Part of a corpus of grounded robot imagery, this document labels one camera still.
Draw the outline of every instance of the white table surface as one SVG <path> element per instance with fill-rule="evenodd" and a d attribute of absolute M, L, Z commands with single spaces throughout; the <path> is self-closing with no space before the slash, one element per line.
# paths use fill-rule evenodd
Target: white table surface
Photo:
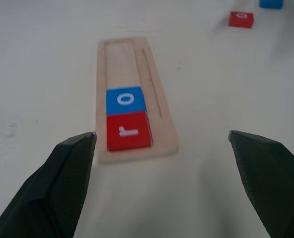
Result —
<path fill-rule="evenodd" d="M 231 10 L 255 14 L 228 27 Z M 75 238 L 267 238 L 230 129 L 294 153 L 294 1 L 0 1 L 0 214 L 68 137 L 95 128 L 101 39 L 146 36 L 179 137 L 168 158 L 92 169 Z"/>

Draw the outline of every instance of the wooden board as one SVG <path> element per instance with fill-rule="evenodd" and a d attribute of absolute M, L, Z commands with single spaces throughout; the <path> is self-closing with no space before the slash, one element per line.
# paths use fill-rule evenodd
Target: wooden board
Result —
<path fill-rule="evenodd" d="M 152 146 L 111 152 L 106 146 L 106 90 L 131 86 L 140 86 L 143 90 Z M 177 134 L 146 38 L 112 39 L 99 43 L 96 132 L 98 158 L 102 163 L 163 156 L 178 151 Z"/>

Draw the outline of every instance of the blue block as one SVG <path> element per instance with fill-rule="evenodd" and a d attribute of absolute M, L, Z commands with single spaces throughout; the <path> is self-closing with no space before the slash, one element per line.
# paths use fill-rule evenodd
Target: blue block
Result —
<path fill-rule="evenodd" d="M 283 7 L 283 0 L 260 0 L 260 7 L 281 9 Z"/>
<path fill-rule="evenodd" d="M 106 91 L 106 113 L 117 115 L 146 111 L 141 87 L 116 88 Z"/>

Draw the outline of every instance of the red block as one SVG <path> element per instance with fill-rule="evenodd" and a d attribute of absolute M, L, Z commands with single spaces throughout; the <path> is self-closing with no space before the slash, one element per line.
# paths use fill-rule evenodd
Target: red block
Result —
<path fill-rule="evenodd" d="M 228 22 L 229 26 L 252 28 L 254 15 L 249 12 L 232 11 Z"/>
<path fill-rule="evenodd" d="M 151 146 L 145 112 L 107 116 L 107 150 L 127 150 Z"/>

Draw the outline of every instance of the wooden tray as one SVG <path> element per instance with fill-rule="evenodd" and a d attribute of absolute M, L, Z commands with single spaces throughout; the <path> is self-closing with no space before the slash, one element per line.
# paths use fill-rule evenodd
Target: wooden tray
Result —
<path fill-rule="evenodd" d="M 106 90 L 141 86 L 145 98 L 152 136 L 149 148 L 107 151 Z M 146 38 L 101 41 L 97 52 L 96 133 L 98 158 L 104 162 L 121 162 L 169 155 L 178 152 L 178 138 L 167 99 Z"/>

